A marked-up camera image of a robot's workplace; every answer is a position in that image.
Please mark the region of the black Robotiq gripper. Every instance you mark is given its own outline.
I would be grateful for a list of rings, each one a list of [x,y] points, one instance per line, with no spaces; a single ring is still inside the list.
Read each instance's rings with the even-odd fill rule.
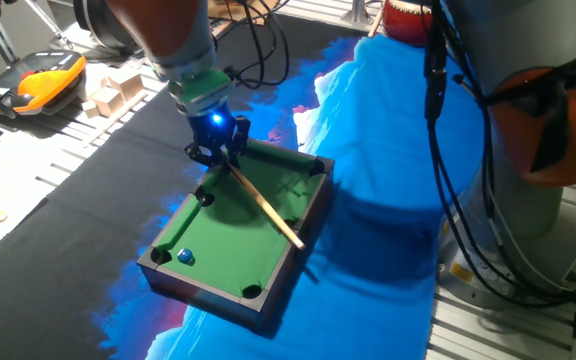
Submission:
[[[193,140],[185,148],[186,155],[194,162],[213,167],[223,162],[219,147],[226,142],[229,164],[239,168],[239,157],[247,152],[250,121],[232,115],[228,103],[223,102],[199,115],[188,117]]]

